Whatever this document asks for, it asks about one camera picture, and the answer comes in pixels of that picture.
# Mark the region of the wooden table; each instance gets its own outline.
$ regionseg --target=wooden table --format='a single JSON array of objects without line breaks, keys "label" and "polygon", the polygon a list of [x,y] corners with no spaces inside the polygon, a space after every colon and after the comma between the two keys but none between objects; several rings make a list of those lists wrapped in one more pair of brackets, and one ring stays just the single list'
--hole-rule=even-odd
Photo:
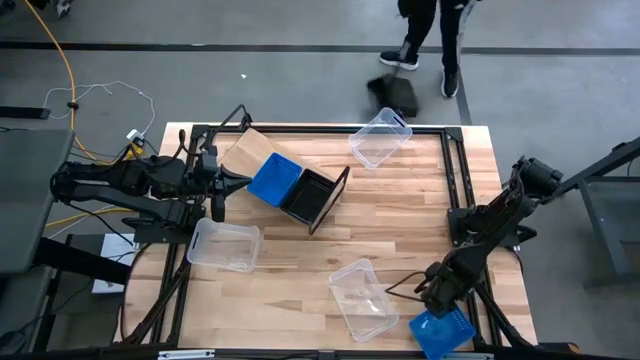
[{"label": "wooden table", "polygon": [[[173,154],[178,131],[184,129],[188,138],[192,125],[167,124],[161,153]],[[476,201],[487,203],[501,191],[489,130],[464,127],[463,133]],[[239,136],[216,137],[220,157]],[[390,285],[409,272],[442,260],[450,250],[445,219],[450,204],[439,138],[414,135],[380,168],[369,171],[351,154],[345,134],[267,136],[331,176],[337,177],[346,165],[351,166],[346,190],[312,237],[305,226],[245,189],[227,198],[228,223],[257,225],[264,233],[258,264],[251,274],[192,267],[180,347],[419,349],[407,323],[424,310],[422,304],[391,298],[400,313],[399,323],[369,342],[358,343],[351,338],[331,295],[328,277],[367,258],[383,286]],[[451,149],[457,159],[455,147]],[[454,164],[459,174],[457,161]],[[462,193],[459,198],[464,206]],[[133,269],[126,293],[126,334],[158,296],[166,252],[167,245],[149,247]],[[496,250],[488,268],[496,302],[521,334],[536,342],[517,260]],[[410,293],[418,281],[397,290]],[[163,340],[170,328],[172,307],[170,304],[165,317]],[[488,341],[482,305],[479,313]]]}]

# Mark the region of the concrete floor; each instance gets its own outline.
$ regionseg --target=concrete floor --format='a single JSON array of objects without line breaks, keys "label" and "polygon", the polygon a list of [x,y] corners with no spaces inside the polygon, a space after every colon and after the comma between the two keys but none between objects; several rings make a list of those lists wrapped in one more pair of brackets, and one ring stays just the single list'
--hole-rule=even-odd
[{"label": "concrete floor", "polygon": [[[238,103],[248,106],[255,121],[368,121],[364,84],[387,70],[376,52],[397,46],[406,29],[396,14],[390,0],[83,0],[63,20],[44,12],[59,40],[68,42],[336,46],[326,49],[333,52],[295,46],[281,52],[68,51],[77,83],[122,80],[154,98],[158,115],[148,134],[154,143],[168,121],[220,120]],[[640,3],[634,0],[479,3],[467,24],[465,46],[529,55],[463,56],[466,102],[457,102],[439,95],[439,55],[423,54],[421,68],[406,74],[423,109],[414,122],[459,125],[459,109],[468,108],[464,123],[491,129],[503,179],[522,154],[572,175],[640,133],[640,56],[613,56],[619,49],[638,54],[638,18]],[[434,29],[428,46],[439,44],[437,24]],[[0,40],[47,41],[22,4],[0,17]],[[557,55],[535,56],[536,49]],[[582,55],[567,56],[567,49]],[[600,49],[601,56],[589,56],[590,49]],[[49,88],[68,86],[62,62],[50,50],[0,50],[0,74],[3,105],[39,106]],[[144,99],[114,89],[113,96],[95,90],[81,102],[77,132],[95,151],[117,152],[124,135],[150,118]],[[64,111],[64,94],[51,101],[54,113]],[[0,120],[0,125],[50,128],[68,122]],[[631,172],[638,174],[640,166]],[[51,216],[71,213],[55,207]],[[572,341],[586,353],[640,357],[640,288],[587,292],[582,287],[607,271],[607,259],[579,195],[540,208],[526,223],[540,234],[522,251],[539,340]],[[74,228],[74,233],[103,231],[93,220]],[[107,343],[118,301],[86,305],[86,311],[74,307],[61,317],[54,347]],[[87,314],[93,320],[77,320]]]}]

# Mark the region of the sneaker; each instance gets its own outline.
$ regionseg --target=sneaker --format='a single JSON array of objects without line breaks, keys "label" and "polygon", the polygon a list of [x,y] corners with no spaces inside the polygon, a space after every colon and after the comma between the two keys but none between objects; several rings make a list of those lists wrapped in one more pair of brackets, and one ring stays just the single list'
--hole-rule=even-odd
[{"label": "sneaker", "polygon": [[415,70],[418,68],[418,55],[407,54],[406,59],[400,58],[400,51],[385,51],[378,57],[381,63],[389,66],[396,66],[405,70]]},{"label": "sneaker", "polygon": [[447,74],[442,71],[442,86],[440,86],[442,96],[446,98],[455,97],[458,93],[458,72]]}]

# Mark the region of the blue tray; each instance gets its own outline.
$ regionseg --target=blue tray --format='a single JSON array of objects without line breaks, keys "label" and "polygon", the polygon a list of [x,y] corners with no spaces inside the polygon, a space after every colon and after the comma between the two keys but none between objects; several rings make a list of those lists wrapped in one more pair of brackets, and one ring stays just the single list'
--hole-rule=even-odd
[{"label": "blue tray", "polygon": [[280,207],[301,172],[300,165],[273,153],[258,170],[247,190],[270,205]]},{"label": "blue tray", "polygon": [[409,329],[429,360],[441,359],[476,334],[457,307],[442,319],[425,311],[409,321]]}]

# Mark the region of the person's leg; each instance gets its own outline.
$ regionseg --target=person's leg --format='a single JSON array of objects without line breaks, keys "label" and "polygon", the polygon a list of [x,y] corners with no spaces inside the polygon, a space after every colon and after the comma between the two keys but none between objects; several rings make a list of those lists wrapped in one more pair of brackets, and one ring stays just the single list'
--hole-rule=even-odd
[{"label": "person's leg", "polygon": [[440,31],[442,32],[442,95],[454,97],[458,92],[458,66],[464,26],[476,0],[442,0]]},{"label": "person's leg", "polygon": [[415,5],[408,16],[409,30],[404,44],[398,51],[385,51],[380,61],[385,65],[399,66],[406,70],[418,68],[418,50],[429,34],[436,14],[437,0],[414,0]]}]

